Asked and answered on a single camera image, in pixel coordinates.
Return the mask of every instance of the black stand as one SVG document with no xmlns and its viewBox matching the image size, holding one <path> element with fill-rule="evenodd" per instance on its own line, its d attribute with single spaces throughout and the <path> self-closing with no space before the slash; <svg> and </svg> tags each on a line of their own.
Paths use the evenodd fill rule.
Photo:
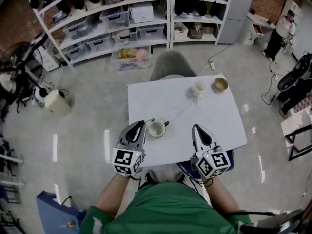
<svg viewBox="0 0 312 234">
<path fill-rule="evenodd" d="M 303 156 L 304 154 L 307 154 L 307 153 L 312 151 L 312 144 L 301 149 L 301 150 L 296 148 L 294 145 L 294 140 L 295 140 L 295 137 L 297 134 L 303 133 L 305 131 L 309 131 L 311 129 L 312 129 L 312 125 L 308 125 L 308 126 L 305 126 L 305 127 L 302 127 L 302 128 L 299 128 L 299 129 L 293 131 L 291 134 L 285 135 L 285 138 L 289 142 L 289 144 L 292 144 L 292 149 L 290 151 L 288 161 L 299 158 L 299 157 Z"/>
</svg>

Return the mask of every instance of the shelving unit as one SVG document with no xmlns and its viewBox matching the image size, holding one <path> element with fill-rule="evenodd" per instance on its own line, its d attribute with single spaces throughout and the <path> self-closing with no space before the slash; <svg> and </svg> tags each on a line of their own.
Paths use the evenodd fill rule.
<svg viewBox="0 0 312 234">
<path fill-rule="evenodd" d="M 134 45 L 137 47 L 140 46 L 146 46 L 146 45 L 159 45 L 159 44 L 165 44 L 167 48 L 170 47 L 170 8 L 171 8 L 171 0 L 129 0 L 129 1 L 122 1 L 119 3 L 115 3 L 115 4 L 110 4 L 110 5 L 103 5 L 101 7 L 98 7 L 96 9 L 90 10 L 90 11 L 86 11 L 86 12 L 82 12 L 79 15 L 74 15 L 71 16 L 69 15 L 68 17 L 66 17 L 64 20 L 61 20 L 59 23 L 55 24 L 53 27 L 48 28 L 48 26 L 45 24 L 43 17 L 45 12 L 47 12 L 49 9 L 53 8 L 55 5 L 57 5 L 58 3 L 60 3 L 63 0 L 55 0 L 53 1 L 50 5 L 46 6 L 45 8 L 42 8 L 40 11 L 38 11 L 37 9 L 33 9 L 35 15 L 37 16 L 40 24 L 42 25 L 44 31 L 47 33 L 48 37 L 50 38 L 51 42 L 54 44 L 54 46 L 56 47 L 56 49 L 58 50 L 58 52 L 60 53 L 60 55 L 62 56 L 62 58 L 65 60 L 65 62 L 69 65 L 70 68 L 73 69 L 73 65 L 75 63 L 84 61 L 84 60 L 88 60 L 94 57 L 98 57 L 98 56 L 102 56 L 102 55 L 106 55 L 109 53 L 112 53 L 114 50 L 114 47 L 111 47 L 109 49 L 103 50 L 103 51 L 99 51 L 99 52 L 90 52 L 89 54 L 82 56 L 80 58 L 74 59 L 74 60 L 69 60 L 67 58 L 67 56 L 64 54 L 63 50 L 66 47 L 75 45 L 79 42 L 91 39 L 93 37 L 102 35 L 102 34 L 106 34 L 106 33 L 112 33 L 115 31 L 119 31 L 119 30 L 124 30 L 124 29 L 130 29 L 130 28 L 134 28 L 134 27 L 142 27 L 142 26 L 149 26 L 149 25 L 156 25 L 156 24 L 165 24 L 166 25 L 166 32 L 168 32 L 165 36 L 163 36 L 163 38 L 161 39 L 157 39 L 157 40 L 149 40 L 149 41 L 142 41 L 139 40 L 138 42 L 136 42 Z M 140 2 L 147 2 L 147 1 L 163 1 L 163 3 L 165 4 L 166 8 L 167 8 L 167 15 L 166 17 L 161 14 L 158 11 L 154 11 L 154 20 L 151 22 L 144 22 L 144 23 L 133 23 L 133 21 L 130 21 L 130 24 L 128 27 L 124 27 L 124 28 L 118 28 L 118 29 L 109 29 L 106 30 L 105 32 L 103 31 L 103 29 L 101 28 L 95 28 L 93 29 L 93 31 L 81 38 L 72 40 L 69 37 L 65 37 L 65 39 L 63 40 L 63 42 L 61 44 L 58 44 L 56 42 L 56 40 L 53 38 L 52 33 L 58 29 L 61 29 L 62 27 L 70 24 L 71 22 L 74 22 L 78 19 L 84 18 L 86 16 L 104 11 L 104 10 L 108 10 L 111 8 L 116 8 L 116 7 L 120 7 L 120 6 L 124 6 L 124 5 L 130 5 L 130 4 L 134 4 L 134 3 L 140 3 Z"/>
<path fill-rule="evenodd" d="M 36 17 L 38 18 L 40 24 L 42 25 L 44 31 L 47 33 L 48 37 L 50 38 L 51 42 L 54 44 L 57 51 L 59 51 L 62 58 L 65 60 L 65 62 L 69 65 L 70 68 L 73 69 L 73 65 L 85 61 L 91 58 L 95 58 L 98 56 L 106 55 L 109 53 L 112 53 L 114 51 L 114 46 L 112 45 L 110 48 L 98 51 L 98 52 L 90 52 L 85 56 L 82 56 L 80 58 L 69 60 L 67 56 L 64 54 L 64 50 L 67 47 L 70 47 L 72 45 L 75 45 L 77 43 L 89 40 L 91 38 L 106 34 L 106 33 L 112 33 L 119 30 L 125 30 L 125 29 L 131 29 L 134 27 L 142 27 L 142 26 L 150 26 L 150 25 L 156 25 L 156 24 L 164 24 L 166 26 L 165 32 L 166 34 L 163 35 L 161 39 L 156 40 L 138 40 L 134 43 L 134 46 L 140 47 L 140 46 L 153 46 L 153 45 L 159 45 L 159 44 L 165 44 L 166 48 L 173 48 L 174 43 L 178 42 L 197 42 L 197 41 L 204 41 L 204 42 L 214 42 L 214 45 L 216 46 L 218 44 L 220 35 L 222 33 L 222 29 L 224 26 L 224 22 L 229 10 L 229 6 L 231 3 L 231 0 L 198 0 L 198 1 L 206 1 L 206 2 L 216 2 L 219 5 L 219 12 L 216 16 L 211 17 L 209 15 L 206 16 L 199 16 L 195 12 L 190 15 L 181 15 L 178 16 L 174 13 L 174 5 L 175 0 L 130 0 L 130 1 L 122 1 L 115 4 L 110 5 L 103 5 L 101 7 L 98 7 L 93 10 L 81 12 L 78 15 L 69 15 L 65 19 L 61 20 L 59 23 L 53 25 L 51 28 L 48 28 L 48 26 L 45 24 L 43 18 L 45 13 L 51 9 L 55 8 L 57 4 L 62 2 L 63 0 L 55 0 L 45 8 L 42 8 L 41 10 L 33 9 Z M 52 36 L 52 33 L 56 30 L 59 30 L 63 28 L 64 26 L 78 20 L 81 18 L 85 18 L 86 16 L 99 13 L 104 10 L 108 10 L 111 8 L 116 8 L 120 6 L 130 5 L 134 3 L 141 3 L 141 2 L 147 2 L 147 1 L 160 1 L 160 3 L 167 8 L 166 14 L 165 12 L 162 13 L 159 10 L 154 10 L 154 20 L 150 22 L 144 22 L 144 23 L 134 23 L 132 20 L 130 20 L 130 24 L 127 27 L 118 28 L 118 29 L 108 29 L 106 31 L 103 30 L 101 27 L 95 27 L 91 33 L 88 35 L 78 38 L 78 39 L 71 39 L 69 37 L 65 37 L 65 39 L 59 44 Z M 214 30 L 213 34 L 204 34 L 202 39 L 190 39 L 188 36 L 185 39 L 179 39 L 174 40 L 174 23 L 181 22 L 181 23 L 189 23 L 189 22 L 201 22 L 201 23 L 212 23 L 216 25 L 216 28 Z"/>
<path fill-rule="evenodd" d="M 192 42 L 192 41 L 207 41 L 214 42 L 214 45 L 217 46 L 219 38 L 222 33 L 222 29 L 225 23 L 226 16 L 229 11 L 231 0 L 195 0 L 195 1 L 205 1 L 205 2 L 216 2 L 219 6 L 219 11 L 216 16 L 211 17 L 198 16 L 196 12 L 191 13 L 191 15 L 181 15 L 178 16 L 175 14 L 175 0 L 171 0 L 171 25 L 170 25 L 170 48 L 173 48 L 174 43 L 178 42 Z M 190 39 L 189 36 L 185 39 L 174 40 L 174 24 L 178 22 L 201 22 L 201 23 L 212 23 L 216 24 L 216 28 L 213 34 L 203 34 L 201 39 Z"/>
</svg>

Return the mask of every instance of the man in white shirt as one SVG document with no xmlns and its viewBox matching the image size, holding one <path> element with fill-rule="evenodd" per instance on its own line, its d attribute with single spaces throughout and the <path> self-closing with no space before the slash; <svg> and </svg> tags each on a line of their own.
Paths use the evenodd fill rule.
<svg viewBox="0 0 312 234">
<path fill-rule="evenodd" d="M 293 20 L 294 12 L 289 10 L 287 12 L 287 16 L 282 16 L 276 28 L 273 30 L 271 34 L 271 39 L 269 41 L 268 47 L 266 50 L 262 52 L 264 56 L 266 56 L 269 61 L 275 61 L 275 56 L 282 47 L 282 39 L 283 38 L 292 38 L 294 36 L 294 32 L 296 31 L 295 23 Z"/>
</svg>

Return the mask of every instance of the shoe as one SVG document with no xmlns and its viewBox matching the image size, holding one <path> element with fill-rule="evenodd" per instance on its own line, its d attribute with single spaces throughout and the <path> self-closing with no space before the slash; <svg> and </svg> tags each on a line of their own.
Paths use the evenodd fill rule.
<svg viewBox="0 0 312 234">
<path fill-rule="evenodd" d="M 288 119 L 288 115 L 284 114 L 282 109 L 279 110 L 279 114 L 284 118 L 284 119 Z"/>
<path fill-rule="evenodd" d="M 178 183 L 184 184 L 185 180 L 186 176 L 183 172 L 180 172 L 175 176 L 175 181 Z"/>
<path fill-rule="evenodd" d="M 148 170 L 145 173 L 145 181 L 146 182 L 159 182 L 156 174 L 152 170 Z"/>
</svg>

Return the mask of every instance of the wooden bowl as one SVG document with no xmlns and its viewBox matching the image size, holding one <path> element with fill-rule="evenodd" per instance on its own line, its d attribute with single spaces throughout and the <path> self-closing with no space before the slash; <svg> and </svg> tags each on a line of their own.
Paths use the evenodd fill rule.
<svg viewBox="0 0 312 234">
<path fill-rule="evenodd" d="M 214 80 L 214 85 L 219 91 L 224 91 L 229 87 L 228 82 L 224 78 L 221 78 L 221 77 L 218 77 Z"/>
</svg>

